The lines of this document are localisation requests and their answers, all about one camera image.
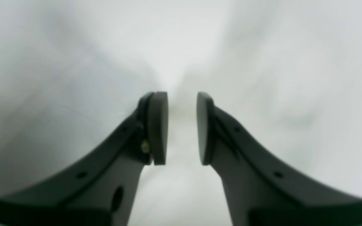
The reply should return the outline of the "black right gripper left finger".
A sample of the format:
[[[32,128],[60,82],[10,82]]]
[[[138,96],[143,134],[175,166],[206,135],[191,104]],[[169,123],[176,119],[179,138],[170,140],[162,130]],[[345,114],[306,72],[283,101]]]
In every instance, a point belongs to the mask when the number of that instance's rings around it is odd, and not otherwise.
[[[72,166],[0,197],[5,226],[125,226],[146,165],[165,165],[167,92],[148,92],[135,111]]]

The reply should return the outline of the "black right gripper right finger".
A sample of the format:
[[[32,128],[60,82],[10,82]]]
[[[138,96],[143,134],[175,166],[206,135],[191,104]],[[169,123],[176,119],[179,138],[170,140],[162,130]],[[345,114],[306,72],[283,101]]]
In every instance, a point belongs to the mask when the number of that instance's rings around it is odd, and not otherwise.
[[[220,176],[234,226],[362,226],[362,198],[272,155],[209,94],[196,110],[200,160]]]

